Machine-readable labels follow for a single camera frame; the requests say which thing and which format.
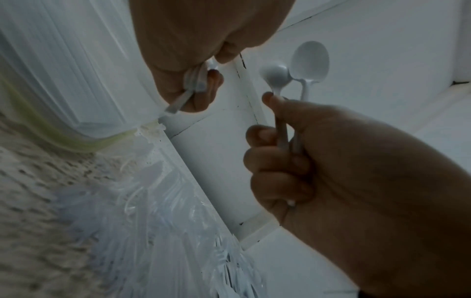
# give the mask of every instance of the person's left hand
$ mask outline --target person's left hand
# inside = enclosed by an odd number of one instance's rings
[[[294,0],[130,0],[142,56],[161,97],[172,103],[182,93],[185,72],[212,56],[227,63],[259,46],[281,25]],[[200,112],[214,101],[223,76],[208,73],[208,90],[195,94],[182,111]]]

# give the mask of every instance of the spoon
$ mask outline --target spoon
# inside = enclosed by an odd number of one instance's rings
[[[329,53],[318,41],[308,41],[300,45],[291,58],[289,73],[293,80],[301,83],[301,101],[309,100],[311,85],[325,80],[329,72]],[[303,144],[298,132],[294,133],[292,151],[303,153]]]
[[[270,86],[275,96],[280,96],[281,90],[292,81],[288,67],[282,63],[271,63],[262,67],[260,69],[260,76]],[[286,123],[275,117],[275,127],[277,146],[288,151],[289,143]]]

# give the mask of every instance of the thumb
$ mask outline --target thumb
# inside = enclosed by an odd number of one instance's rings
[[[299,133],[303,133],[316,118],[321,116],[320,111],[318,111],[319,105],[299,100],[284,99],[274,96],[271,92],[263,94],[262,101],[267,107],[272,109],[277,118],[288,123]]]

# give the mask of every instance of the plastic spoon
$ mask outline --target plastic spoon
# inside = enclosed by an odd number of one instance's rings
[[[303,90],[301,101],[309,100],[309,91],[313,83],[325,80],[329,72],[329,53],[318,41],[308,41],[294,51],[289,72],[293,80],[301,83]],[[298,132],[294,133],[292,151],[295,154],[303,152],[303,144]]]
[[[272,63],[262,67],[260,69],[260,75],[268,86],[270,86],[275,96],[280,96],[281,90],[292,81],[288,67],[281,63]],[[275,118],[275,127],[278,147],[288,151],[289,143],[286,123]]]

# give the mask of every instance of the person's right hand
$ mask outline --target person's right hand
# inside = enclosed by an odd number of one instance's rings
[[[471,294],[466,171],[420,140],[351,111],[271,93],[263,102],[301,133],[306,150],[294,156],[277,148],[274,128],[247,132],[252,191],[284,228],[368,294]]]

